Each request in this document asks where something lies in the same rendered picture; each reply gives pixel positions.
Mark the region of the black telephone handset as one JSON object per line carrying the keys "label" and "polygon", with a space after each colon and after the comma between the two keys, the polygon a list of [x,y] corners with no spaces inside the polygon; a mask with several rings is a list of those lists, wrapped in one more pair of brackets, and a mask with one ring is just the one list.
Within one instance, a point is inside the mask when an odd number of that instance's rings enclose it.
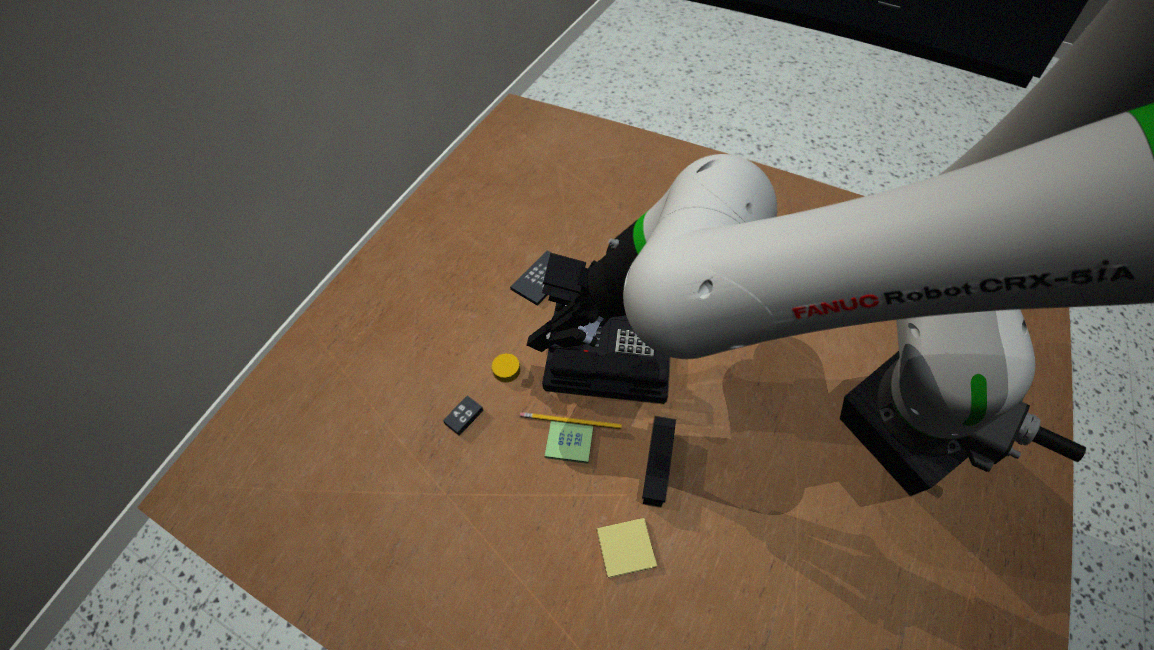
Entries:
{"label": "black telephone handset", "polygon": [[561,379],[580,381],[604,379],[659,389],[667,386],[668,365],[669,363],[662,359],[634,356],[622,358],[556,349],[550,363],[550,373]]}

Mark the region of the yellow pencil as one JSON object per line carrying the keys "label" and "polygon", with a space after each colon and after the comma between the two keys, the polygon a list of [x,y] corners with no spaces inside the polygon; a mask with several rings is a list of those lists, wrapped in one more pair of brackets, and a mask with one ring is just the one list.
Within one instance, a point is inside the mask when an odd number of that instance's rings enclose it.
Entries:
{"label": "yellow pencil", "polygon": [[595,427],[604,427],[604,428],[612,428],[612,429],[621,429],[621,425],[622,425],[622,424],[614,424],[614,423],[597,423],[597,421],[589,421],[589,420],[580,420],[580,419],[572,419],[572,418],[564,418],[564,417],[556,417],[556,416],[547,416],[547,414],[531,414],[531,413],[523,413],[523,412],[520,412],[520,417],[522,418],[530,418],[530,419],[538,419],[538,420],[546,420],[546,421],[554,421],[554,423],[571,423],[571,424],[579,424],[579,425],[587,425],[587,426],[595,426]]}

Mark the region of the light green sticky note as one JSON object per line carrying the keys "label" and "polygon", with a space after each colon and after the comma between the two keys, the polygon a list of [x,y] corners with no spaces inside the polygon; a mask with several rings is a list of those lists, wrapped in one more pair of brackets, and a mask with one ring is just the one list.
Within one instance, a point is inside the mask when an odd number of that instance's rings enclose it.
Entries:
{"label": "light green sticky note", "polygon": [[550,421],[545,458],[589,463],[593,427]]}

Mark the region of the yellow flat cylinder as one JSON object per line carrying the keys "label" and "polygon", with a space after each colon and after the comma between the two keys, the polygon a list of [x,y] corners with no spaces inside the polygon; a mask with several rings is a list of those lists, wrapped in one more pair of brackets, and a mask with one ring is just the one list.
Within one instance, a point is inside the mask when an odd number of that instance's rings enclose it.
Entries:
{"label": "yellow flat cylinder", "polygon": [[520,374],[520,364],[514,354],[499,354],[492,363],[494,376],[500,382],[511,382]]}

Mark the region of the grey pocket calculator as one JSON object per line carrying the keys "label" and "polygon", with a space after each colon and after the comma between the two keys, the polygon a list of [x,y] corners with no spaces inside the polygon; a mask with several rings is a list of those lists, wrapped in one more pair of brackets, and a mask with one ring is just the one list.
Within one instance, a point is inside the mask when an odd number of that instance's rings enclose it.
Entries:
{"label": "grey pocket calculator", "polygon": [[529,268],[526,272],[520,275],[520,277],[514,282],[510,289],[527,299],[530,302],[534,302],[537,306],[544,301],[547,294],[542,293],[544,290],[544,276],[548,266],[550,257],[550,252],[546,251],[541,257],[539,257],[533,266]]}

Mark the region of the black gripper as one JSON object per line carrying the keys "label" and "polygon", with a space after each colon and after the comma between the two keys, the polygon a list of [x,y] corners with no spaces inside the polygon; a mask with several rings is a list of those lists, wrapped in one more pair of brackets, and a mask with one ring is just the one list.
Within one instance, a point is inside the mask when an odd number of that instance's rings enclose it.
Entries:
{"label": "black gripper", "polygon": [[589,344],[594,348],[597,328],[610,317],[625,316],[623,294],[610,279],[606,255],[589,266],[587,285],[587,297],[578,293],[575,302],[568,300],[567,305],[556,306],[557,313],[550,321],[529,336],[529,348],[540,352],[553,344],[561,348]]}

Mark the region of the pale yellow sticky note pad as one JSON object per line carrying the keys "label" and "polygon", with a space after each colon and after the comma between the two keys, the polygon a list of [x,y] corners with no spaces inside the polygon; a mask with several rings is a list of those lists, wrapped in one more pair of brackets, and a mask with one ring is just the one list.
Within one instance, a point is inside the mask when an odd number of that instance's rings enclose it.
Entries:
{"label": "pale yellow sticky note pad", "polygon": [[597,528],[607,577],[655,568],[644,518]]}

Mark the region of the black desk phone body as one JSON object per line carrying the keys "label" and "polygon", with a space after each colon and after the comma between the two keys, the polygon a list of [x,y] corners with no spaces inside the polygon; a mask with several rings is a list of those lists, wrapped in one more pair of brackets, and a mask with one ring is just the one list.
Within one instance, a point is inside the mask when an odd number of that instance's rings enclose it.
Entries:
{"label": "black desk phone body", "polygon": [[637,335],[634,333],[631,324],[629,323],[627,316],[610,317],[606,324],[598,327],[595,330],[597,344],[594,348],[589,344],[583,344],[572,348],[561,348],[557,344],[553,344],[548,348],[547,361],[544,371],[544,390],[550,393],[568,393],[586,396],[595,396],[613,399],[632,399],[650,403],[664,404],[668,399],[669,389],[669,374],[668,383],[664,388],[645,388],[636,387],[631,383],[622,381],[612,381],[604,379],[589,379],[587,381],[570,380],[555,378],[550,373],[550,363],[553,358],[553,352],[556,349],[584,351],[584,352],[595,352],[598,354],[629,358],[643,357],[652,359],[662,359],[669,363],[670,371],[670,357],[666,354],[658,353],[652,348],[649,348]]}

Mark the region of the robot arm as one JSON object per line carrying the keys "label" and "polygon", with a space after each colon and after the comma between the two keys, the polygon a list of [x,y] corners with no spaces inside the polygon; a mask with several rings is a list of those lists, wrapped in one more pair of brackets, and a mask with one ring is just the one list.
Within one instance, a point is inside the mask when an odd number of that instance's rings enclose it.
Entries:
{"label": "robot arm", "polygon": [[899,443],[964,449],[986,472],[1020,457],[1014,442],[1079,462],[1086,447],[1022,402],[1021,309],[1154,302],[1154,0],[1109,0],[939,175],[777,217],[758,166],[710,155],[608,242],[625,316],[658,353],[896,320],[877,405]]}

